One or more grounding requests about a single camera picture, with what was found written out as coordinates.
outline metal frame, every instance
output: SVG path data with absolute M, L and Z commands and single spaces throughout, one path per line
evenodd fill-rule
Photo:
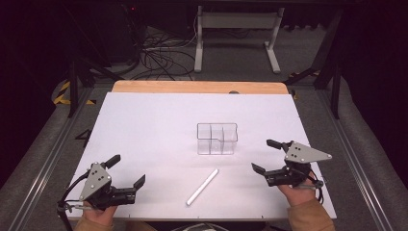
M 284 8 L 277 13 L 206 13 L 198 6 L 197 12 L 197 46 L 195 49 L 194 71 L 200 72 L 203 62 L 203 28 L 248 28 L 248 29 L 272 29 L 269 41 L 265 41 L 273 73 L 280 73 L 280 67 L 273 51 L 279 26 L 282 21 Z

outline black cable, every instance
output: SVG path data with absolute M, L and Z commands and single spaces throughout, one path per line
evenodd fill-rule
M 66 216 L 66 210 L 69 210 L 69 205 L 66 203 L 66 197 L 71 193 L 72 189 L 82 180 L 88 178 L 89 170 L 81 175 L 69 188 L 65 191 L 63 197 L 60 201 L 57 202 L 57 214 L 60 219 L 63 221 L 66 230 L 72 231 L 71 224 L 69 223 L 68 217 Z

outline tabletop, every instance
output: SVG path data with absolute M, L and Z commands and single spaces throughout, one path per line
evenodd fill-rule
M 189 86 L 196 86 L 198 92 Z M 239 94 L 228 93 L 231 90 Z M 236 123 L 234 153 L 199 155 L 197 124 L 201 122 Z M 276 187 L 268 187 L 265 178 L 251 166 L 254 163 L 273 170 L 285 164 L 284 152 L 267 146 L 267 139 L 309 143 L 292 96 L 282 90 L 281 84 L 121 81 L 105 98 L 74 178 L 91 163 L 120 154 L 122 161 L 108 170 L 113 186 L 129 188 L 144 174 L 146 182 L 135 204 L 119 206 L 116 218 L 287 218 L 285 196 Z M 321 178 L 318 164 L 312 163 L 312 168 Z M 215 169 L 218 174 L 214 180 L 192 205 L 187 205 Z M 79 197 L 83 185 L 79 184 L 70 197 Z M 335 218 L 325 187 L 323 194 L 323 206 Z M 77 210 L 68 214 L 70 218 L 80 215 Z

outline metal stand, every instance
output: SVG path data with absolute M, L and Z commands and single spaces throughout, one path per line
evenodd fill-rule
M 206 13 L 198 7 L 197 13 L 197 46 L 195 49 L 194 71 L 200 72 L 203 60 L 203 28 L 248 28 L 248 29 L 273 29 L 269 41 L 265 41 L 270 65 L 273 73 L 280 73 L 280 67 L 273 52 L 282 21 L 284 8 L 277 13 Z
M 333 78 L 333 89 L 331 97 L 331 110 L 335 118 L 339 118 L 338 106 L 339 106 L 339 92 L 340 92 L 340 81 L 341 72 L 339 69 L 339 62 L 341 61 L 341 51 L 339 49 L 332 49 L 332 43 L 336 36 L 337 29 L 339 27 L 340 20 L 342 18 L 343 10 L 338 10 L 331 21 L 329 28 L 327 29 L 326 35 L 319 47 L 319 51 L 313 60 L 312 66 L 299 74 L 294 74 L 293 78 L 290 78 L 283 83 L 285 85 L 292 85 L 297 81 L 305 78 L 306 76 L 315 73 L 317 70 L 321 70 L 318 75 L 314 86 L 317 90 L 325 89 Z

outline gray floor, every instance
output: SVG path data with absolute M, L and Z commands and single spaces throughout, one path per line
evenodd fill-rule
M 211 33 L 205 37 L 202 72 L 193 73 L 191 77 L 194 80 L 209 81 L 281 82 L 290 73 L 310 66 L 323 36 L 324 30 L 321 28 L 295 29 L 292 32 L 281 30 L 274 50 L 282 73 L 273 74 L 263 48 L 268 32 L 251 32 L 245 39 Z M 193 44 L 182 50 L 194 55 Z M 173 55 L 172 58 L 186 68 L 193 67 L 193 61 L 186 56 Z M 140 65 L 132 73 L 125 75 L 125 78 L 129 79 L 142 71 L 144 68 Z M 336 229 L 408 230 L 407 189 L 396 176 L 375 135 L 352 103 L 346 82 L 342 82 L 341 88 L 341 119 L 336 120 L 326 108 L 330 89 L 314 90 L 311 85 L 313 81 L 314 77 L 308 77 L 289 89 L 296 91 L 294 102 L 310 144 L 334 156 L 333 161 L 323 162 L 319 166 L 328 181 L 326 187 L 338 216 L 334 220 Z M 57 106 L 0 191 L 0 230 L 9 227 L 13 228 L 11 230 L 64 230 L 56 215 L 56 202 L 72 179 L 84 151 L 84 142 L 75 140 L 75 137 L 92 129 L 106 92 L 112 89 L 112 85 L 112 81 L 104 79 L 98 80 L 92 90 L 81 90 L 89 91 L 89 99 L 95 99 L 97 103 L 85 105 L 75 121 L 66 118 L 69 106 Z M 61 140 L 62 130 L 67 123 L 72 123 L 70 132 L 66 134 L 64 145 L 58 147 L 56 142 Z M 41 171 L 44 163 L 49 162 L 50 153 L 53 154 L 51 158 L 56 158 L 56 164 Z M 46 170 L 50 173 L 49 178 L 45 177 L 40 182 L 43 188 L 35 192 L 31 187 L 36 183 L 38 174 Z M 28 194 L 35 194 L 37 197 L 24 203 Z M 115 225 L 116 230 L 124 230 L 122 220 L 117 220 Z M 289 229 L 285 220 L 273 222 L 273 225 Z

